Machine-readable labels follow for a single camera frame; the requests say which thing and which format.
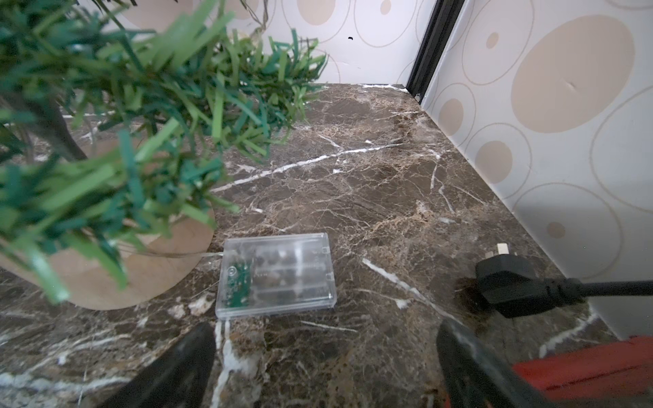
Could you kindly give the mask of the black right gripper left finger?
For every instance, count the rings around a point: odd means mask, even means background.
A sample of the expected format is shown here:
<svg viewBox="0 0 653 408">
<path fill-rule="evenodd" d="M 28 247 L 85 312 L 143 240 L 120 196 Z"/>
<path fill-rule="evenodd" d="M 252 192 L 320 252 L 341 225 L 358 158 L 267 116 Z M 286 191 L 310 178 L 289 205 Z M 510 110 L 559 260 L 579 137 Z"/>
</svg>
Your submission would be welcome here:
<svg viewBox="0 0 653 408">
<path fill-rule="evenodd" d="M 101 406 L 199 407 L 215 354 L 214 329 L 202 322 Z"/>
</svg>

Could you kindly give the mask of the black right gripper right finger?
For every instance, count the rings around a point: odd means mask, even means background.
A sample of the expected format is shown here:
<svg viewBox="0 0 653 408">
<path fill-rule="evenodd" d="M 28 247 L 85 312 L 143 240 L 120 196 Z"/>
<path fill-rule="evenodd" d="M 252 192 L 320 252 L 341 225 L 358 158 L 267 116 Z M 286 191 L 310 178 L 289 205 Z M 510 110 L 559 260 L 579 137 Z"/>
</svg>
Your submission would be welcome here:
<svg viewBox="0 0 653 408">
<path fill-rule="evenodd" d="M 442 321 L 436 345 L 451 407 L 551 406 L 458 321 Z"/>
</svg>

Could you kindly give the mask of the clear plastic battery box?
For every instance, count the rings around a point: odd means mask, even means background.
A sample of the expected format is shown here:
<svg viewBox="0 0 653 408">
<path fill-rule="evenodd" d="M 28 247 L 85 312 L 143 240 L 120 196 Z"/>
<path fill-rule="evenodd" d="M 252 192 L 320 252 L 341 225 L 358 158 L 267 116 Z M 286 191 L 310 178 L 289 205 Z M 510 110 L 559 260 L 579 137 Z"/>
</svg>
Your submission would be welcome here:
<svg viewBox="0 0 653 408">
<path fill-rule="evenodd" d="M 331 309 L 337 300 L 326 233 L 224 242 L 215 304 L 219 320 Z"/>
</svg>

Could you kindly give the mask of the round wooden tree base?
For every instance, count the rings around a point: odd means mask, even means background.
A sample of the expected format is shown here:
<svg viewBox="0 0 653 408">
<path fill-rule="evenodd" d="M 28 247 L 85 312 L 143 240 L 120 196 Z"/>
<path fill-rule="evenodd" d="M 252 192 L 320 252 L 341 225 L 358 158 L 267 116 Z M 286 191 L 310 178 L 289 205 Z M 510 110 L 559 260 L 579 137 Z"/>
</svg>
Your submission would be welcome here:
<svg viewBox="0 0 653 408">
<path fill-rule="evenodd" d="M 122 134 L 105 153 L 1 169 L 1 266 L 52 304 L 122 309 L 171 289 L 214 234 L 222 161 Z"/>
</svg>

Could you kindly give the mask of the small green christmas tree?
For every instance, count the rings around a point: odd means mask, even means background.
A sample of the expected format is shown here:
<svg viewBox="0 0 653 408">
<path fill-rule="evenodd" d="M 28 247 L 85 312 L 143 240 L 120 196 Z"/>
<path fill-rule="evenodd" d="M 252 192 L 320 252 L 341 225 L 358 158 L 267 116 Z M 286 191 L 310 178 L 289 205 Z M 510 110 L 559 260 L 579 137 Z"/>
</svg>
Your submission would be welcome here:
<svg viewBox="0 0 653 408">
<path fill-rule="evenodd" d="M 328 58 L 315 39 L 242 37 L 206 1 L 163 32 L 119 22 L 129 4 L 1 4 L 1 254 L 51 304 L 71 299 L 54 268 L 72 250 L 128 285 L 124 248 L 206 226 L 227 180 L 224 152 L 261 162 L 314 100 Z"/>
</svg>

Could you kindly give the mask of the black power plug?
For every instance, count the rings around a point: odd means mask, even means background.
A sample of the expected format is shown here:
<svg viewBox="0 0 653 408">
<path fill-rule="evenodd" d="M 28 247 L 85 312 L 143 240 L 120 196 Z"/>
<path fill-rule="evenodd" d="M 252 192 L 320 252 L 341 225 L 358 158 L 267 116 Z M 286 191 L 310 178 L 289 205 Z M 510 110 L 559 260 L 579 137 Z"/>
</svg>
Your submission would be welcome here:
<svg viewBox="0 0 653 408">
<path fill-rule="evenodd" d="M 652 282 L 583 283 L 578 279 L 544 279 L 531 263 L 507 252 L 475 266 L 481 297 L 500 315 L 513 319 L 581 304 L 591 298 L 651 297 Z"/>
</svg>

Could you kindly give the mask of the red steel toaster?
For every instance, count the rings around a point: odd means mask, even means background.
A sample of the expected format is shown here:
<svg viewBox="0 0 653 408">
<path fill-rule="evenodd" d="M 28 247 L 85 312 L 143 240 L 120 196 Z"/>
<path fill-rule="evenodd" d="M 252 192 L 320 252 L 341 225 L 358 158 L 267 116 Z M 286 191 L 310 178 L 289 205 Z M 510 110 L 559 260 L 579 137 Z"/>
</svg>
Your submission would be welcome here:
<svg viewBox="0 0 653 408">
<path fill-rule="evenodd" d="M 639 396 L 652 386 L 652 338 L 525 361 L 513 370 L 551 401 Z"/>
</svg>

